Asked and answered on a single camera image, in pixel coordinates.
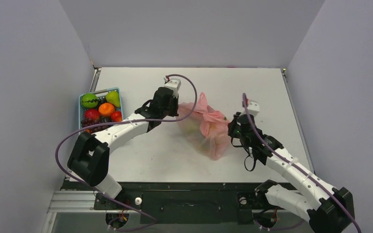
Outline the pink plastic bag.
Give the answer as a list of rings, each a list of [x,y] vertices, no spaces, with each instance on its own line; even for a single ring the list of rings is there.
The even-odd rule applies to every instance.
[[[178,105],[177,124],[183,136],[194,149],[212,160],[220,159],[230,145],[228,135],[230,121],[213,109],[205,93],[201,93],[196,104],[183,102]]]

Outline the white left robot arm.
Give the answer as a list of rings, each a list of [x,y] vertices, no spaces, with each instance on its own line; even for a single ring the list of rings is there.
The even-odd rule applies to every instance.
[[[147,133],[167,117],[177,116],[178,88],[167,85],[158,88],[152,100],[136,109],[128,118],[103,131],[81,133],[67,167],[89,186],[107,195],[106,202],[114,209],[125,204],[122,186],[109,175],[110,153],[134,137]]]

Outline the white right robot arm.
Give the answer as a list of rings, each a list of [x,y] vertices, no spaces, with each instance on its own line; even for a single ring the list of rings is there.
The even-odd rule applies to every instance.
[[[240,147],[255,162],[276,171],[296,189],[291,191],[267,180],[255,189],[258,206],[290,211],[308,222],[316,233],[341,233],[350,224],[357,224],[352,193],[344,187],[337,189],[304,167],[282,143],[256,128],[252,115],[235,113],[228,134],[239,139]]]

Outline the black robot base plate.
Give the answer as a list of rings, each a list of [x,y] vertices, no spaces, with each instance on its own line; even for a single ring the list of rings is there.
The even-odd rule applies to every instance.
[[[118,202],[95,194],[92,207],[122,229],[140,211],[141,224],[269,224],[273,211],[286,210],[305,221],[313,207],[289,183],[135,183],[123,182]]]

